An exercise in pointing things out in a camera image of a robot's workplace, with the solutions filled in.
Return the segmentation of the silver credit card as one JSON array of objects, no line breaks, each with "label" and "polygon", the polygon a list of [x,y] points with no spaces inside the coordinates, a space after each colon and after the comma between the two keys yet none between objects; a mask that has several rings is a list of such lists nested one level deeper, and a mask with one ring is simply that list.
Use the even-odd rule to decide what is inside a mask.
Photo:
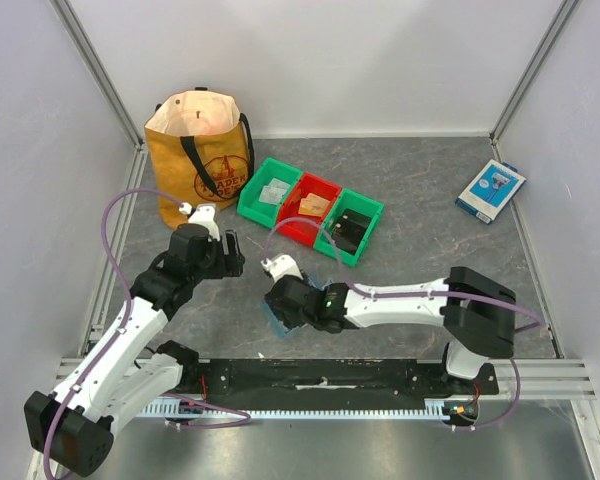
[{"label": "silver credit card", "polygon": [[262,188],[259,195],[259,201],[268,205],[278,205],[282,201],[285,193],[286,190],[284,188],[267,185]]}]

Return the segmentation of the black VIP credit card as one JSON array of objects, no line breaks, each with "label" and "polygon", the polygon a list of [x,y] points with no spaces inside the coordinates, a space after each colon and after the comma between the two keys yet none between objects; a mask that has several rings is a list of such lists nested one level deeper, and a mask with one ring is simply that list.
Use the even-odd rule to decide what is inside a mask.
[{"label": "black VIP credit card", "polygon": [[371,224],[372,218],[351,209],[345,209],[336,219],[331,236],[336,246],[354,255]]}]

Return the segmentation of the gold credit card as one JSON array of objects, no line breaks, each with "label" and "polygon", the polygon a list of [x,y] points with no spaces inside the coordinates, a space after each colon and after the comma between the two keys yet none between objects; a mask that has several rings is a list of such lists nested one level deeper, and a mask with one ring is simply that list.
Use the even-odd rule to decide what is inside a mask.
[{"label": "gold credit card", "polygon": [[299,203],[298,214],[311,217],[321,217],[325,207],[323,203],[316,203],[313,199],[302,198]]}]

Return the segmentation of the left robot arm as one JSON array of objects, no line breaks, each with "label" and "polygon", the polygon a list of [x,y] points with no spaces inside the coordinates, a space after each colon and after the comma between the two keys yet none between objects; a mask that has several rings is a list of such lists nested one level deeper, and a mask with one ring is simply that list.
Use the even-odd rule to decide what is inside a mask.
[{"label": "left robot arm", "polygon": [[233,230],[182,224],[172,233],[168,249],[136,277],[118,317],[80,365],[51,393],[35,391],[25,402],[29,439],[44,456],[47,477],[52,462],[81,477],[93,474],[115,436],[149,403],[172,389],[196,388],[199,355],[173,340],[133,374],[127,371],[197,285],[239,277],[244,263]]}]

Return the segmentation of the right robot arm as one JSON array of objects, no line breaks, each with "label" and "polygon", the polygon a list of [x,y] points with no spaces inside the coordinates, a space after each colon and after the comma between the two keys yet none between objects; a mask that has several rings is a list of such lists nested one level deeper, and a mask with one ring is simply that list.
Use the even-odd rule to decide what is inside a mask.
[{"label": "right robot arm", "polygon": [[447,277],[425,283],[384,287],[317,287],[295,266],[266,275],[273,286],[265,303],[285,333],[303,326],[330,334],[379,325],[446,330],[452,340],[437,377],[449,393],[469,387],[487,361],[513,358],[516,294],[468,267],[453,267]]}]

